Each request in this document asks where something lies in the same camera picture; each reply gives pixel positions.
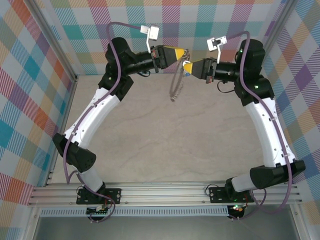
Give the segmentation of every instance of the gray surface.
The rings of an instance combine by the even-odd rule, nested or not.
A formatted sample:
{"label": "gray surface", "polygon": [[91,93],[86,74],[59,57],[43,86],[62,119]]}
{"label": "gray surface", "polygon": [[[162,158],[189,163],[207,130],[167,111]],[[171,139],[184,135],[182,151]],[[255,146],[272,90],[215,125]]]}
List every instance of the gray surface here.
{"label": "gray surface", "polygon": [[36,240],[297,240],[292,222],[288,208],[277,215],[258,212],[243,224],[205,216],[112,217],[99,224],[86,217],[41,217]]}
{"label": "gray surface", "polygon": [[[67,128],[88,105],[101,77],[80,77]],[[263,165],[255,126],[234,92],[220,93],[216,81],[205,84],[189,76],[171,102],[172,77],[132,75],[130,91],[88,148],[97,156],[94,165],[103,181],[225,181]],[[232,83],[221,86],[223,91],[232,88]],[[60,156],[52,182],[66,182]]]}

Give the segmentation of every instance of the beige floor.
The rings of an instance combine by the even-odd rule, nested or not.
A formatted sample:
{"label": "beige floor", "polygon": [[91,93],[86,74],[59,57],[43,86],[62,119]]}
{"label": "beige floor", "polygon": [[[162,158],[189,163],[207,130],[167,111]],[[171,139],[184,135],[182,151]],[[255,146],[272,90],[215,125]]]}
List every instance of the beige floor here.
{"label": "beige floor", "polygon": [[[256,130],[235,93],[222,94],[216,82],[190,76],[171,102],[171,78],[133,75],[129,93],[96,132],[89,150],[97,155],[95,166],[105,182],[226,180],[263,164]],[[80,77],[67,128],[100,79]],[[65,182],[60,157],[52,181]]]}

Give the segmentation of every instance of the colorful plaid fabric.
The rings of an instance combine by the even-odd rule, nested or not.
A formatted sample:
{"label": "colorful plaid fabric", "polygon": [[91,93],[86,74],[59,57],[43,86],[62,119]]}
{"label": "colorful plaid fabric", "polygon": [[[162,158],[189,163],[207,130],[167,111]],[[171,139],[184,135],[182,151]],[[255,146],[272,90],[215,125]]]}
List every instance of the colorful plaid fabric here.
{"label": "colorful plaid fabric", "polygon": [[[107,60],[106,25],[110,21],[132,25],[156,24],[159,39],[154,45],[188,48],[192,60],[210,57],[209,37],[250,31],[265,41],[278,19],[285,0],[50,0],[52,11],[37,0],[68,58],[86,75],[104,74]],[[58,19],[61,26],[57,31]],[[124,37],[134,52],[146,51],[146,35],[139,30],[114,26],[111,36]],[[241,37],[223,48],[222,60],[232,61]],[[173,65],[164,70],[173,73]]]}
{"label": "colorful plaid fabric", "polygon": [[266,58],[286,139],[306,170],[300,186],[310,223],[320,225],[320,1],[300,0]]}
{"label": "colorful plaid fabric", "polygon": [[18,239],[72,82],[23,0],[0,7],[0,239]]}

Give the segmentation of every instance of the black mounting plate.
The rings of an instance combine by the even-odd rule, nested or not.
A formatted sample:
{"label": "black mounting plate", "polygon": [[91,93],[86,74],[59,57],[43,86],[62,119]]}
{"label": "black mounting plate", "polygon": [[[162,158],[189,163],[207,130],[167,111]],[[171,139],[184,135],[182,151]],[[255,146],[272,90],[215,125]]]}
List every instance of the black mounting plate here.
{"label": "black mounting plate", "polygon": [[219,204],[219,203],[253,203],[254,200],[249,193],[242,194],[238,199],[232,201],[229,199],[225,187],[209,187],[209,197],[210,203]]}
{"label": "black mounting plate", "polygon": [[[106,188],[102,193],[102,195],[107,196],[114,200],[115,204],[120,204],[121,200],[121,188]],[[106,199],[104,197],[97,196],[91,192],[89,192],[85,188],[81,188],[77,192],[76,204],[78,205],[87,205],[87,204],[106,204]]]}

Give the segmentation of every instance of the purple cable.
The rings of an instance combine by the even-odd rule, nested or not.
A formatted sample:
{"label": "purple cable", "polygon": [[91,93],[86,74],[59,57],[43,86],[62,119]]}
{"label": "purple cable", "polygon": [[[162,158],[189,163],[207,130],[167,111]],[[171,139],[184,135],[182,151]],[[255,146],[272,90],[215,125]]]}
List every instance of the purple cable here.
{"label": "purple cable", "polygon": [[281,131],[279,129],[279,126],[278,126],[278,124],[276,122],[275,117],[273,116],[271,110],[268,108],[266,103],[257,94],[255,94],[253,91],[251,91],[247,87],[247,85],[245,84],[244,68],[245,68],[246,55],[247,55],[249,44],[250,44],[250,33],[248,31],[242,31],[242,32],[239,32],[239,33],[237,33],[235,35],[232,35],[232,36],[229,36],[229,37],[227,36],[227,39],[228,40],[229,39],[233,39],[233,38],[239,37],[239,36],[241,36],[243,34],[246,34],[246,42],[245,42],[245,45],[244,45],[244,49],[243,49],[243,53],[242,53],[242,57],[241,57],[241,62],[240,62],[240,70],[239,70],[239,72],[240,72],[240,82],[241,82],[241,85],[244,88],[244,90],[247,93],[249,93],[250,95],[252,95],[253,97],[255,97],[259,101],[259,103],[261,103],[261,105],[267,111],[270,119],[272,120],[272,123],[273,123],[275,131],[276,131],[276,133],[278,135],[279,142],[280,142],[280,145],[281,145],[281,148],[282,148],[282,151],[283,151],[284,160],[285,160],[285,163],[286,163],[286,166],[287,166],[287,169],[288,169],[288,177],[289,177],[289,179],[288,179],[288,188],[287,188],[285,197],[284,197],[283,202],[281,203],[281,205],[276,210],[268,211],[268,210],[264,209],[262,207],[262,204],[258,203],[258,201],[255,198],[255,196],[253,195],[253,193],[252,193],[252,198],[253,198],[255,204],[259,207],[260,210],[262,210],[263,212],[268,213],[268,214],[276,214],[276,213],[280,212],[286,206],[286,203],[287,203],[287,201],[289,199],[290,192],[291,192],[291,187],[292,187],[292,171],[291,171],[290,161],[289,161],[289,158],[288,158],[287,149],[286,149],[284,140],[283,140],[282,135],[281,135]]}
{"label": "purple cable", "polygon": [[[121,65],[120,65],[120,60],[119,60],[119,57],[117,55],[117,51],[115,49],[115,46],[112,42],[112,39],[110,37],[110,32],[109,32],[109,28],[111,25],[122,25],[122,26],[125,26],[125,27],[129,27],[129,28],[133,28],[133,29],[140,29],[139,26],[134,26],[134,25],[130,25],[130,24],[126,24],[126,23],[123,23],[123,22],[118,22],[118,21],[113,21],[113,22],[110,22],[107,24],[106,26],[106,37],[109,41],[109,44],[110,44],[110,47],[111,47],[111,50],[113,52],[113,55],[114,55],[114,58],[115,58],[115,62],[116,62],[116,66],[117,66],[117,70],[118,70],[118,74],[117,74],[117,79],[114,83],[114,85],[112,86],[112,88],[100,99],[98,99],[92,106],[90,106],[85,112],[84,114],[81,116],[81,118],[79,119],[79,121],[76,123],[76,125],[74,126],[74,129],[69,137],[69,139],[67,140],[66,142],[66,145],[64,147],[64,151],[63,151],[63,169],[64,169],[64,175],[65,175],[65,179],[66,179],[66,183],[67,184],[70,184],[70,179],[71,177],[73,176],[73,174],[77,173],[78,171],[77,170],[74,170],[70,175],[68,173],[68,169],[67,169],[67,152],[68,152],[68,148],[69,148],[69,145],[71,143],[71,140],[74,136],[74,134],[76,134],[80,124],[82,123],[82,121],[85,119],[85,117],[88,115],[88,113],[96,106],[98,105],[101,101],[103,101],[104,99],[106,99],[110,93],[112,93],[115,88],[118,86],[119,82],[120,82],[120,78],[121,78]],[[86,189],[88,189],[88,191],[90,191],[91,193],[99,196],[99,197],[103,197],[105,199],[108,199],[112,202],[113,204],[113,210],[112,212],[108,215],[108,216],[105,216],[102,220],[100,221],[94,221],[92,220],[91,216],[90,216],[90,220],[94,223],[101,223],[103,221],[105,221],[106,219],[108,219],[115,211],[115,207],[116,207],[116,204],[115,202],[110,198],[110,197],[107,197],[107,196],[104,196],[102,194],[99,194],[95,191],[93,191],[92,189],[90,189],[87,185],[84,184],[83,180],[81,179],[80,175],[77,174],[78,176],[78,179],[79,181],[85,186]]]}

